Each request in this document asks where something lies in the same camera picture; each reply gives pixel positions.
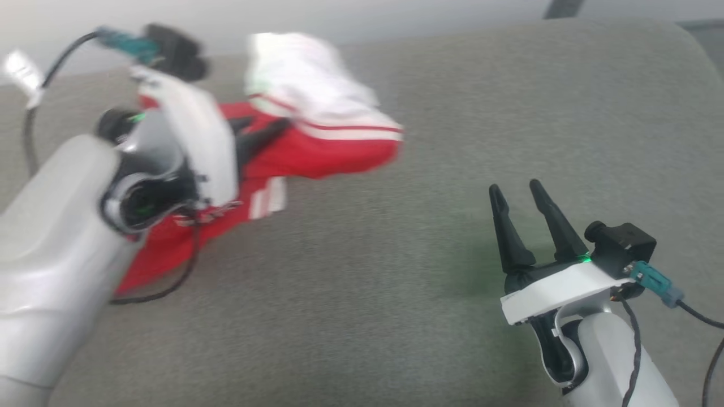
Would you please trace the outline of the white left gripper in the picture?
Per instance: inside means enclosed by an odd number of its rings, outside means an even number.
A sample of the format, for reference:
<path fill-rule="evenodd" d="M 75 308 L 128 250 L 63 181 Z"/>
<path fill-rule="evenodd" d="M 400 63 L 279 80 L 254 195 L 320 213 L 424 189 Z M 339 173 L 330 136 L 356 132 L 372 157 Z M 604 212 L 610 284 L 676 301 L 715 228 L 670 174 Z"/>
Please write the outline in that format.
<path fill-rule="evenodd" d="M 157 104 L 137 127 L 161 175 L 186 164 L 197 193 L 197 207 L 222 207 L 237 198 L 246 165 L 291 126 L 277 118 L 258 131 L 253 116 L 226 119 L 214 96 L 194 84 L 150 69 L 131 67 L 138 93 Z"/>

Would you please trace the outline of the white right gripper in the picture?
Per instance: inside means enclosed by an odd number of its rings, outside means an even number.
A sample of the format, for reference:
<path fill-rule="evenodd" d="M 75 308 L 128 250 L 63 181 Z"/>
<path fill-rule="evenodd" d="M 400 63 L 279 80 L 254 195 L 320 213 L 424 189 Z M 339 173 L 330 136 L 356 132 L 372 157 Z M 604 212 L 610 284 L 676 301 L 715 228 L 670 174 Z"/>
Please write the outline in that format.
<path fill-rule="evenodd" d="M 536 208 L 545 217 L 554 243 L 554 260 L 583 262 L 546 276 L 519 291 L 500 298 L 503 315 L 509 325 L 523 323 L 530 317 L 540 316 L 576 301 L 589 298 L 610 288 L 633 283 L 630 276 L 616 279 L 588 261 L 590 254 L 581 237 L 569 223 L 558 204 L 554 203 L 542 183 L 533 179 L 529 183 Z M 492 218 L 497 238 L 502 271 L 512 275 L 530 270 L 536 260 L 525 247 L 510 219 L 510 207 L 497 184 L 489 187 Z"/>

